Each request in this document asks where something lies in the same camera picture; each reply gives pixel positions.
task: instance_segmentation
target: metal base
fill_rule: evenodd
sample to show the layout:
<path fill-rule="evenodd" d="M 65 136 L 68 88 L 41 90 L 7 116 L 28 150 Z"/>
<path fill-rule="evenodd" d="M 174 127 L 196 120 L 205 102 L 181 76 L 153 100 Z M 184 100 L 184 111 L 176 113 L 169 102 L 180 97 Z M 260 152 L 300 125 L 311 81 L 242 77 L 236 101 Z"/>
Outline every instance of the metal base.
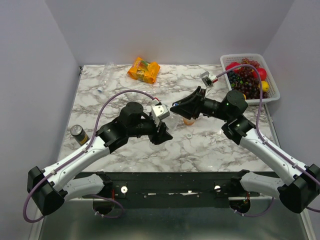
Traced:
<path fill-rule="evenodd" d="M 270 198 L 251 200 L 249 214 L 263 211 Z M 129 209 L 120 219 L 95 216 L 92 200 L 66 202 L 47 216 L 39 240 L 307 240 L 300 214 L 276 200 L 261 217 L 242 217 L 228 208 Z"/>

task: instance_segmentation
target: grapes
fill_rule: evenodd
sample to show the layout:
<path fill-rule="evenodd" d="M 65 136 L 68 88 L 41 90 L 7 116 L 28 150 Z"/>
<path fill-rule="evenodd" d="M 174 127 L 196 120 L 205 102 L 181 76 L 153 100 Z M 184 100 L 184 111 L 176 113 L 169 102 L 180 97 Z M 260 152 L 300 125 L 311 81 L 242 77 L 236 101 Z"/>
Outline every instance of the grapes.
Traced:
<path fill-rule="evenodd" d="M 243 58 L 241 61 L 242 64 L 250 64 L 254 66 L 256 69 L 260 67 L 260 64 L 257 61 L 249 60 L 247 57 Z"/>
<path fill-rule="evenodd" d="M 255 68 L 260 66 L 258 62 L 249 60 L 246 64 L 253 65 Z M 238 90 L 245 94 L 247 100 L 260 98 L 259 80 L 254 78 L 250 67 L 241 67 L 237 72 L 230 71 L 227 76 L 232 90 Z M 268 98 L 268 94 L 264 92 L 262 97 L 266 99 Z"/>

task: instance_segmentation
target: bottle cap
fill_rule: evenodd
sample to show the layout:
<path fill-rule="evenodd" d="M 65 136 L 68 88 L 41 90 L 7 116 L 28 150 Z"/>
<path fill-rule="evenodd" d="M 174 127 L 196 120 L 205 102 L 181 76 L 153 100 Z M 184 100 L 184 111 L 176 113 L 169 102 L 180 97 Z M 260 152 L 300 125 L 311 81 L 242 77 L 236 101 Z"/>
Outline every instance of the bottle cap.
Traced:
<path fill-rule="evenodd" d="M 99 86 L 99 87 L 98 87 L 98 92 L 99 92 L 99 93 L 102 93 L 103 91 L 104 91 L 104 88 L 103 88 L 102 86 Z"/>

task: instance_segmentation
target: marble tabletop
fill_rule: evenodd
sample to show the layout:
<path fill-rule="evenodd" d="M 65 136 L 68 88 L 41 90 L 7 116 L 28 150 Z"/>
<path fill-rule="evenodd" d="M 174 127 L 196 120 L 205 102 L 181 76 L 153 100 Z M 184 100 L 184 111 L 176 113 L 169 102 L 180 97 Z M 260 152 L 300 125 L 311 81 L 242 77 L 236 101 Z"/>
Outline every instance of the marble tabletop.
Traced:
<path fill-rule="evenodd" d="M 200 75 L 205 71 L 217 75 L 222 72 L 221 65 L 161 65 L 155 84 L 133 80 L 127 76 L 129 65 L 117 65 L 113 80 L 110 80 L 104 93 L 99 93 L 99 76 L 103 65 L 85 65 L 79 81 L 76 97 L 70 115 L 67 132 L 62 144 L 59 160 L 79 148 L 70 134 L 70 128 L 79 124 L 86 133 L 93 134 L 94 124 L 102 105 L 114 94 L 127 89 L 146 91 L 158 97 L 162 103 L 171 104 L 192 93 L 197 86 L 205 87 Z M 228 87 L 224 77 L 214 84 L 208 97 L 221 101 Z M 144 107 L 150 100 L 144 95 L 126 93 L 107 106 L 101 116 L 99 127 L 119 115 L 127 102 L 136 101 Z M 257 106 L 249 106 L 245 116 L 252 122 L 257 117 Z M 94 162 L 84 171 L 107 172 L 223 172 L 270 171 L 271 169 L 254 154 L 236 145 L 223 134 L 223 121 L 200 116 L 191 126 L 179 121 L 171 133 L 173 140 L 164 144 L 152 145 L 147 136 L 130 138 L 129 142 Z M 260 130 L 272 140 L 265 110 L 262 110 Z"/>

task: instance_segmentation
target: white wall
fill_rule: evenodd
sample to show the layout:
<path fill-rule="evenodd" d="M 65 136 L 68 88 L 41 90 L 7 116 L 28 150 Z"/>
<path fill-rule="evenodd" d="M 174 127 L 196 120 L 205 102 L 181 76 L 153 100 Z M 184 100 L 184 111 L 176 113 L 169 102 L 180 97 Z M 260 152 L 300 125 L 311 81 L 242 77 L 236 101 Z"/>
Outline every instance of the white wall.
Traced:
<path fill-rule="evenodd" d="M 2 0 L 0 33 L 0 239 L 26 240 L 27 173 L 57 159 L 79 67 L 44 0 Z"/>
<path fill-rule="evenodd" d="M 220 63 L 267 48 L 293 0 L 46 0 L 81 64 Z"/>
<path fill-rule="evenodd" d="M 320 1 L 296 0 L 263 56 L 281 94 L 269 105 L 281 147 L 320 166 Z M 320 239 L 320 213 L 310 217 Z"/>

